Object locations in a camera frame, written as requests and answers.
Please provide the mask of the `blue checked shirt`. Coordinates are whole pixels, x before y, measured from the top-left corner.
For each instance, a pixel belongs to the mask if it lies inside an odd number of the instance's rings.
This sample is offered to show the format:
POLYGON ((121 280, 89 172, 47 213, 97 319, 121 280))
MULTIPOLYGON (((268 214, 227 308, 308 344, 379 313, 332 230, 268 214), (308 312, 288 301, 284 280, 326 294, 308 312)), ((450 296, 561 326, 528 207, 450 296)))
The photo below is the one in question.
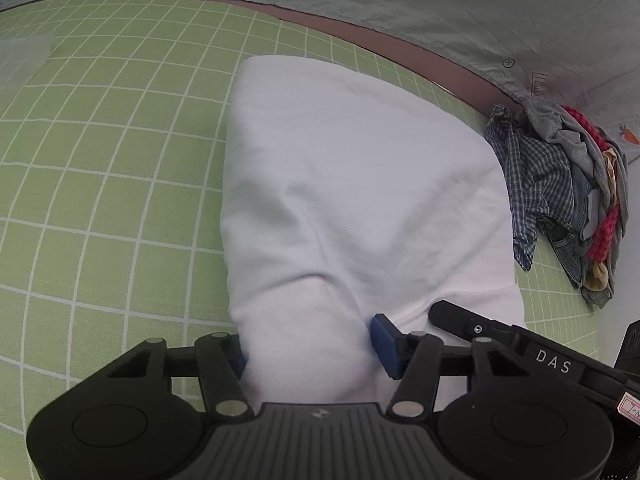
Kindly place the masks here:
POLYGON ((541 140, 522 116, 496 105, 485 140, 501 166, 511 211, 515 261, 527 272, 533 265, 538 226, 549 221, 564 229, 573 223, 572 170, 563 149, 541 140))

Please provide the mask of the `blue denim jeans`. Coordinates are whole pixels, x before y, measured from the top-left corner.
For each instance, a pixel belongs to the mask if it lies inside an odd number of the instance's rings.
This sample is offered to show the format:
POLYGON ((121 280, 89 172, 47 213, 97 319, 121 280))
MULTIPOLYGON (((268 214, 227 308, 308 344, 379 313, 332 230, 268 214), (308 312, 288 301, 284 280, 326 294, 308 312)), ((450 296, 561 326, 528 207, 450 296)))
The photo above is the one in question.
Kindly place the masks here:
POLYGON ((542 219, 539 227, 548 237, 570 284, 574 288, 581 288, 590 268, 587 252, 600 219, 601 191, 574 162, 570 163, 570 170, 574 193, 574 211, 570 216, 570 227, 564 228, 552 219, 542 219))

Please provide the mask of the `white trousers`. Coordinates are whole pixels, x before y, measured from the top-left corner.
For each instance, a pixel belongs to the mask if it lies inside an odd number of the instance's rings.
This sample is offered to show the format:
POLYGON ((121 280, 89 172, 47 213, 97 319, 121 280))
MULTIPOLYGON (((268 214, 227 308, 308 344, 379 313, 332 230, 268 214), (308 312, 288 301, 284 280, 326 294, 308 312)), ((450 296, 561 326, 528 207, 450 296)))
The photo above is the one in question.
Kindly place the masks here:
POLYGON ((220 229, 253 404, 386 403, 369 326, 430 332, 447 300, 522 324, 506 181, 483 137, 381 79, 311 58, 240 67, 220 229))

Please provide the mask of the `cream yellow garment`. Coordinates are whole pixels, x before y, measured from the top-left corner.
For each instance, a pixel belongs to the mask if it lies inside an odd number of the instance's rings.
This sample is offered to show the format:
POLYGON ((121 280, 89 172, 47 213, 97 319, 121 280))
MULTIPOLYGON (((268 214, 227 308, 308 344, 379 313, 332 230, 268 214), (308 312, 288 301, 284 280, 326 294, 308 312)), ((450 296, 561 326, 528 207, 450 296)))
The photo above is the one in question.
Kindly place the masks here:
POLYGON ((610 206, 605 218, 599 224, 593 242, 587 252, 591 260, 591 266, 587 272, 584 286, 593 292, 602 292, 608 286, 610 277, 606 259, 611 253, 613 238, 620 218, 620 204, 617 196, 617 154, 614 148, 608 148, 602 152, 605 163, 606 174, 608 175, 608 190, 611 199, 610 206))

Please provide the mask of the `green grid cutting mat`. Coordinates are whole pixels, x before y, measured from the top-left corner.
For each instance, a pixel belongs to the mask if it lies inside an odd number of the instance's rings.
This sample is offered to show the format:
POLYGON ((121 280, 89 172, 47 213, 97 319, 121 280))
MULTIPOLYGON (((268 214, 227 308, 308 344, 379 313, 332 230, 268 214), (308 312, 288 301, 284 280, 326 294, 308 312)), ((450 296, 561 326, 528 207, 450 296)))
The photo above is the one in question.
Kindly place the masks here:
POLYGON ((389 82, 475 131, 480 108, 407 60, 236 4, 44 0, 1 14, 49 37, 1 107, 1 474, 31 479, 35 414, 147 339, 231 330, 219 216, 232 87, 256 55, 389 82))

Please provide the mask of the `grey green ribbed garment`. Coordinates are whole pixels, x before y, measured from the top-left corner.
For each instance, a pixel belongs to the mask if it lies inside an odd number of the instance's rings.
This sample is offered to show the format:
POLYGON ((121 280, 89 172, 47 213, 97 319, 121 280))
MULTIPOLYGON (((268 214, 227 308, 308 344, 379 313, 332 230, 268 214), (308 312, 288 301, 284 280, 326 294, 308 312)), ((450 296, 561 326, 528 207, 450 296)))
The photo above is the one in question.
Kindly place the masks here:
POLYGON ((610 185, 610 202, 606 216, 599 224, 594 241, 589 248, 591 260, 582 285, 582 296, 593 307, 603 309, 615 292, 615 273, 620 258, 620 245, 626 234, 629 220, 629 181, 626 155, 622 142, 597 128, 600 138, 608 148, 602 152, 610 185))

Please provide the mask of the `red checked garment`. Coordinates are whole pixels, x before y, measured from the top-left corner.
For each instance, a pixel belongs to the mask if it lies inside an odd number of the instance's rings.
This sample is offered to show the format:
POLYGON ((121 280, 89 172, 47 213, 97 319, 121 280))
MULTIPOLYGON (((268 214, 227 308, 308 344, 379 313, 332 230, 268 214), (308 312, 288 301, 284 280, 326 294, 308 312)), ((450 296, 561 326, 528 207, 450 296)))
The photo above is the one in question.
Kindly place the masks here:
MULTIPOLYGON (((602 164, 604 165, 604 170, 606 174, 605 163, 602 156, 602 152, 607 150, 608 148, 614 148, 613 142, 608 138, 608 136, 605 134, 602 128, 594 126, 590 122, 590 120, 584 114, 582 114, 581 112, 578 112, 578 110, 575 110, 573 107, 566 106, 566 105, 563 105, 563 110, 565 110, 570 116, 576 119, 578 124, 581 125, 582 128, 584 128, 587 131, 587 133, 590 135, 590 138, 594 142, 596 142, 597 147, 600 151, 600 155, 597 157, 597 161, 602 162, 602 164)), ((606 180, 606 189, 608 190, 607 174, 606 174, 605 180, 606 180)), ((600 194, 598 195, 598 201, 596 206, 597 219, 599 220, 598 226, 602 222, 602 220, 605 218, 606 213, 608 212, 608 207, 610 206, 610 199, 611 199, 611 195, 609 190, 608 190, 608 195, 605 195, 603 192, 600 192, 600 194)))

